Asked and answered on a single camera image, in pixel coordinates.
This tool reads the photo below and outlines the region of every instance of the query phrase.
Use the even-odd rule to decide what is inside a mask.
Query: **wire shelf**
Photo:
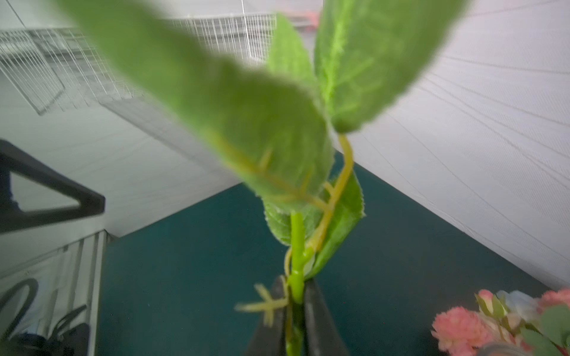
[[[214,52],[255,66],[266,60],[275,16],[229,15],[165,22],[194,34]],[[0,31],[0,69],[40,115],[144,94],[114,73],[75,28]]]

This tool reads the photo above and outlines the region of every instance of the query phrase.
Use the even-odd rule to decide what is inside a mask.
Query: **flower bouquet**
[[[431,334],[451,356],[474,356],[491,343],[505,343],[534,356],[569,356],[570,289],[532,298],[518,290],[475,295],[479,311],[463,307],[438,314]]]

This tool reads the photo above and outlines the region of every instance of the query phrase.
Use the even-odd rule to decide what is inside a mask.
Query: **white flower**
[[[519,290],[515,290],[511,293],[500,290],[496,295],[499,299],[504,300],[507,308],[509,308],[511,312],[517,313],[527,322],[537,321],[539,319],[537,299]]]

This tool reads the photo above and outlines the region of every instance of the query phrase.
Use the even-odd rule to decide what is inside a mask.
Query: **green leaf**
[[[524,324],[523,327],[525,329],[532,330],[534,332],[540,333],[540,331],[538,330],[536,322],[526,322],[526,324]]]
[[[327,0],[315,47],[325,107],[358,130],[418,77],[466,0]]]
[[[500,320],[507,315],[507,311],[496,295],[493,295],[493,317],[495,320]]]
[[[54,0],[106,58],[162,101],[258,195],[282,209],[321,204],[333,163],[314,99],[166,27],[131,0]]]
[[[561,352],[558,351],[556,346],[545,336],[541,334],[528,330],[521,329],[520,333],[523,335],[524,341],[533,347],[534,356],[560,356]]]
[[[316,276],[323,269],[328,260],[331,259],[344,242],[344,239],[347,238],[348,234],[364,216],[362,189],[353,171],[343,194],[336,203],[335,213],[332,216],[331,224],[328,226],[323,248],[317,254],[313,269],[305,279]]]
[[[485,304],[485,300],[483,300],[483,298],[479,297],[479,295],[477,295],[477,294],[475,294],[475,299],[477,300],[477,304],[479,305],[479,308],[481,308],[481,311],[483,312],[483,314],[492,318],[493,314],[489,311],[489,308],[487,308],[487,304]]]
[[[570,336],[570,309],[566,304],[551,306],[540,316],[543,334],[555,344],[566,347]]]
[[[281,210],[275,204],[263,201],[265,221],[271,233],[284,245],[291,245],[291,214]],[[311,237],[319,225],[323,211],[313,205],[306,205],[299,211],[303,215],[305,240]]]
[[[303,83],[316,95],[318,91],[317,78],[309,54],[297,30],[283,14],[277,14],[275,30],[271,39],[267,69]]]

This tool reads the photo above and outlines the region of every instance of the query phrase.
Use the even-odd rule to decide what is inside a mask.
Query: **teal table surface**
[[[475,310],[480,289],[546,287],[361,167],[366,214],[318,275],[352,355],[440,355],[433,318]],[[283,273],[285,247],[261,201],[232,187],[110,244],[97,330],[99,356],[240,355],[256,301]]]

